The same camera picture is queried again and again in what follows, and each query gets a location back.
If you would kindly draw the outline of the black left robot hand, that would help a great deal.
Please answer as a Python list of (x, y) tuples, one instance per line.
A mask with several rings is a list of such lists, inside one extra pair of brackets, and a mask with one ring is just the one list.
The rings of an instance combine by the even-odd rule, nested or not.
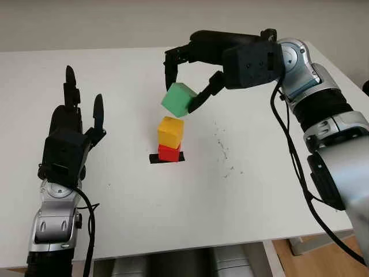
[[(76, 77), (70, 65), (66, 67), (66, 80), (63, 83), (64, 105), (59, 105), (53, 112), (49, 134), (57, 128), (66, 128), (82, 133), (82, 117), (79, 104), (81, 103), (80, 90), (76, 87)], [(104, 106), (102, 94), (95, 97), (93, 106), (94, 127), (90, 128), (85, 135), (91, 141), (91, 149), (107, 134), (103, 128)]]

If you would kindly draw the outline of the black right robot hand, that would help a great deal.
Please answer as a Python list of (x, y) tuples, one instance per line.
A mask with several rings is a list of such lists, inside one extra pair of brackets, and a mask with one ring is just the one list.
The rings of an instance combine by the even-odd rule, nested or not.
[[(207, 30), (194, 32), (190, 36), (190, 42), (187, 45), (172, 48), (165, 52), (165, 86), (168, 89), (176, 81), (178, 65), (182, 63), (203, 62), (211, 65), (222, 65), (222, 54), (225, 50), (260, 40), (260, 36), (241, 33)], [(207, 87), (190, 101), (187, 112), (192, 113), (198, 109), (211, 95), (218, 94), (224, 87), (224, 73), (217, 71), (209, 79)]]

